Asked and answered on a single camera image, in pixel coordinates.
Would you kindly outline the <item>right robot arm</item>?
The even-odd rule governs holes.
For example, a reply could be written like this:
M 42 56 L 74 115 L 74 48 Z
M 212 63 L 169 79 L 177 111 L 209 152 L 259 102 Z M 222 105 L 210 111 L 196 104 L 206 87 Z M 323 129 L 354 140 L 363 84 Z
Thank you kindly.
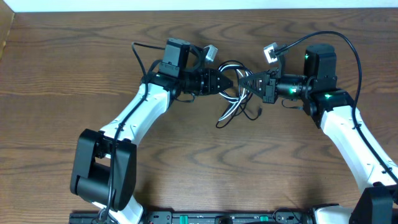
M 264 49 L 267 61 L 277 62 L 277 68 L 242 78 L 239 85 L 265 103 L 275 103 L 278 98 L 301 100 L 301 110 L 333 141 L 361 192 L 354 208 L 315 206 L 299 222 L 397 223 L 397 164 L 367 128 L 354 99 L 337 88 L 334 47 L 308 46 L 303 75 L 286 74 L 284 54 L 278 51 L 276 44 Z

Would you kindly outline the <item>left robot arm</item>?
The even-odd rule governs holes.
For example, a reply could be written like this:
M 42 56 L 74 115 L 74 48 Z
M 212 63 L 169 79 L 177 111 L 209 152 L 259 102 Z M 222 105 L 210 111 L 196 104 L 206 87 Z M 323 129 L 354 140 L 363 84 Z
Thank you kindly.
M 170 38 L 164 56 L 143 76 L 133 100 L 100 130 L 85 129 L 79 136 L 70 181 L 71 193 L 100 208 L 91 223 L 139 223 L 143 207 L 133 197 L 137 147 L 154 121 L 180 94 L 217 95 L 232 87 L 219 70 L 208 67 L 218 49 L 197 47 Z

